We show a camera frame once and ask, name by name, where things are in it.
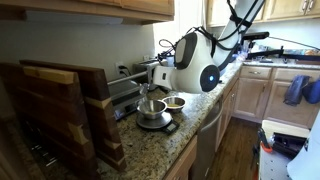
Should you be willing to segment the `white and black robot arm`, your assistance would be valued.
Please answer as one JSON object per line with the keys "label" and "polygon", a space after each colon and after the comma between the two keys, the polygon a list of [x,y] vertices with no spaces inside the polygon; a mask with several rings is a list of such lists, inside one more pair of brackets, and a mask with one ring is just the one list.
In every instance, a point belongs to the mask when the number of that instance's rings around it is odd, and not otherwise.
{"label": "white and black robot arm", "polygon": [[212,91],[264,3],[265,0],[237,0],[232,6],[227,0],[231,16],[220,37],[215,38],[203,26],[195,27],[173,45],[174,66],[155,67],[153,83],[187,93]]}

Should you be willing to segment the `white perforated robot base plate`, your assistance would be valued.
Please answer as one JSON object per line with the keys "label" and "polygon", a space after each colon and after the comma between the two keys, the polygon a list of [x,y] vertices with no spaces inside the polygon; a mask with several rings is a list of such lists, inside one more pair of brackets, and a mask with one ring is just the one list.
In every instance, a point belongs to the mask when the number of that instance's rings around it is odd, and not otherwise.
{"label": "white perforated robot base plate", "polygon": [[[270,120],[262,121],[270,148],[260,145],[258,180],[320,180],[320,121],[311,130]],[[274,134],[301,137],[305,140],[294,158],[280,153]]]}

